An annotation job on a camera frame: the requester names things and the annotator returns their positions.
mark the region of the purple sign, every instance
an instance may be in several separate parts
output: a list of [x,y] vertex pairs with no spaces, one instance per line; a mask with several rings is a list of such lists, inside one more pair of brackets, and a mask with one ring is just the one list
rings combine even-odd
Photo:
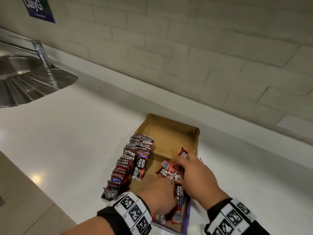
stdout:
[[31,17],[55,23],[48,0],[23,0],[23,2]]

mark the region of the person's right hand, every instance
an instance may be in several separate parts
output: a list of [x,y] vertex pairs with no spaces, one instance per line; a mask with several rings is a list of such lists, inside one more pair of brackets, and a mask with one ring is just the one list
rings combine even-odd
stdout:
[[194,153],[188,153],[186,158],[175,157],[172,162],[183,166],[182,188],[205,210],[229,198],[218,186],[213,172]]

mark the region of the faucet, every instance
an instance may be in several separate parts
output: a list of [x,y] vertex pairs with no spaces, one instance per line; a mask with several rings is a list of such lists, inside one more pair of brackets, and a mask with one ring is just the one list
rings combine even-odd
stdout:
[[29,49],[29,48],[21,47],[19,45],[8,43],[8,42],[1,41],[1,40],[0,40],[0,45],[4,45],[4,46],[20,49],[20,50],[23,50],[23,51],[26,51],[26,52],[29,52],[29,53],[32,53],[32,54],[37,54],[39,56],[39,58],[41,59],[42,64],[43,64],[45,69],[48,70],[48,69],[53,68],[53,65],[50,62],[50,59],[49,59],[46,51],[44,50],[44,47],[42,46],[40,40],[29,40],[29,39],[23,39],[23,38],[15,37],[15,36],[12,36],[12,35],[10,35],[10,36],[14,37],[14,38],[17,38],[17,39],[21,39],[21,40],[25,40],[25,41],[31,42],[33,47],[34,47],[34,49],[35,49],[35,51],[32,50],[32,49]]

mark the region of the coffee cup image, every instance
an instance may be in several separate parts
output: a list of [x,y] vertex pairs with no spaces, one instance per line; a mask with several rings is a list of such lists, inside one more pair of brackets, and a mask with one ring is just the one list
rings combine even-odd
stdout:
[[133,172],[133,176],[139,178],[141,175],[141,170],[138,169],[138,167],[135,167],[134,172]]

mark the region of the floor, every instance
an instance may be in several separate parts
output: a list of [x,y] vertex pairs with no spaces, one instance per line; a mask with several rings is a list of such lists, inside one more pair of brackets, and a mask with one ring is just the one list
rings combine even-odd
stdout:
[[0,152],[0,234],[58,235],[74,225],[69,216]]

